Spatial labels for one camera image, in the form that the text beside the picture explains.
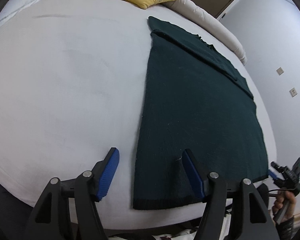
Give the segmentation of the person right hand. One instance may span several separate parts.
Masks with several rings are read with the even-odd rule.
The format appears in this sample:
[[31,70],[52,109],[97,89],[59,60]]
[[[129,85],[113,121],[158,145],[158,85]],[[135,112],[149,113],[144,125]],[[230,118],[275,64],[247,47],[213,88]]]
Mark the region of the person right hand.
[[285,202],[285,200],[289,202],[289,205],[286,208],[285,214],[283,215],[281,222],[285,222],[294,216],[294,210],[296,206],[296,197],[292,192],[279,191],[276,195],[276,200],[272,207],[273,214],[276,214],[278,211],[283,209],[283,203]]

